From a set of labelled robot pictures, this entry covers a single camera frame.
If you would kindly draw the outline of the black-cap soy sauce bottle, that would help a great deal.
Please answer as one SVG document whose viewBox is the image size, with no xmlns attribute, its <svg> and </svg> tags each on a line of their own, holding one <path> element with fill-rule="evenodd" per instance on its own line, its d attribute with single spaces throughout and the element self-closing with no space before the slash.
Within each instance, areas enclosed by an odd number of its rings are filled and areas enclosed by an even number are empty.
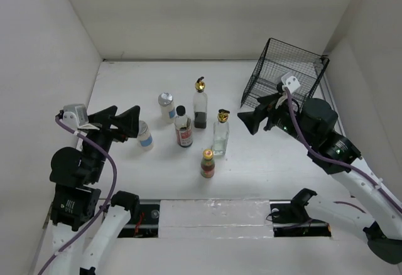
<svg viewBox="0 0 402 275">
<path fill-rule="evenodd" d="M 186 108 L 179 105 L 176 108 L 176 118 L 174 120 L 177 143 L 183 148 L 188 148 L 193 143 L 192 121 L 186 113 Z"/>
</svg>

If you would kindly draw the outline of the silver-lid spice jar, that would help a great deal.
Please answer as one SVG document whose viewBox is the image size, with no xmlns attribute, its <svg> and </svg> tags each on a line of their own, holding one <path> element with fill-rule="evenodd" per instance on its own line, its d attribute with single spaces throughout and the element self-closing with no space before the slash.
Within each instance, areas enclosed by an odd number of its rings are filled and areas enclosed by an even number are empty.
<svg viewBox="0 0 402 275">
<path fill-rule="evenodd" d="M 145 150 L 149 151 L 153 149 L 153 137 L 149 130 L 147 123 L 144 121 L 139 121 L 139 131 L 137 136 L 138 143 L 140 147 Z"/>
<path fill-rule="evenodd" d="M 173 101 L 173 96 L 168 92 L 163 92 L 158 96 L 158 103 L 161 110 L 161 118 L 171 124 L 176 117 L 176 110 Z"/>
</svg>

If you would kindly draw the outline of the dark-liquid gold-spout glass bottle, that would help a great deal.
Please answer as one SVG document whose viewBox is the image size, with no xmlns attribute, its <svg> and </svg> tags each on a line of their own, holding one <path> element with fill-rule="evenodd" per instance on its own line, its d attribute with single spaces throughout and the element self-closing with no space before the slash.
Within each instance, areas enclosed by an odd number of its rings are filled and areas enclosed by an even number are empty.
<svg viewBox="0 0 402 275">
<path fill-rule="evenodd" d="M 195 94 L 193 96 L 193 124 L 195 128 L 205 129 L 207 127 L 207 104 L 208 97 L 205 93 L 204 77 L 200 77 L 195 83 Z"/>
</svg>

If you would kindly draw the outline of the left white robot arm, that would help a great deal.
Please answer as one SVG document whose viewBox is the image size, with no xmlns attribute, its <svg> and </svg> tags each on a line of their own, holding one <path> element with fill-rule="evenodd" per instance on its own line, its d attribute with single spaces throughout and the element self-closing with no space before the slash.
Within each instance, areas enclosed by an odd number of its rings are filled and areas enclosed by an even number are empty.
<svg viewBox="0 0 402 275">
<path fill-rule="evenodd" d="M 53 255 L 43 274 L 99 274 L 123 227 L 140 214 L 139 197 L 116 191 L 117 166 L 109 154 L 139 132 L 139 106 L 122 114 L 112 105 L 89 115 L 83 104 L 70 104 L 55 122 L 82 141 L 64 147 L 51 160 L 55 196 L 50 210 Z"/>
</svg>

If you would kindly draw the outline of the small red sauce bottle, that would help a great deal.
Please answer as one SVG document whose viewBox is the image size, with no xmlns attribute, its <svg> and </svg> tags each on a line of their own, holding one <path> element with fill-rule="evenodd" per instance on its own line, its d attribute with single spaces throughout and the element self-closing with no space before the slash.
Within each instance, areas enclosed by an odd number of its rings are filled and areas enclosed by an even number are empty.
<svg viewBox="0 0 402 275">
<path fill-rule="evenodd" d="M 215 172 L 214 153 L 211 149 L 203 151 L 202 160 L 200 163 L 200 174 L 204 178 L 211 178 Z"/>
</svg>

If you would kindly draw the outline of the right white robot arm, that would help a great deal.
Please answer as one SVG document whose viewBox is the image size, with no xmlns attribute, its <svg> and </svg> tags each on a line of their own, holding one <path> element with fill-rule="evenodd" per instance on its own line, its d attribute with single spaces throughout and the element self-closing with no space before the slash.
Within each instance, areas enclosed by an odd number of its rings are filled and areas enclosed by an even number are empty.
<svg viewBox="0 0 402 275">
<path fill-rule="evenodd" d="M 258 132 L 262 121 L 267 122 L 265 131 L 280 128 L 301 142 L 312 162 L 366 209 L 357 211 L 304 188 L 272 214 L 273 221 L 281 223 L 281 214 L 288 212 L 296 226 L 312 220 L 338 225 L 365 242 L 384 262 L 401 263 L 401 202 L 363 163 L 361 152 L 352 142 L 335 131 L 338 115 L 330 104 L 310 98 L 295 111 L 296 102 L 284 92 L 260 97 L 258 103 L 252 112 L 237 115 L 251 134 Z"/>
</svg>

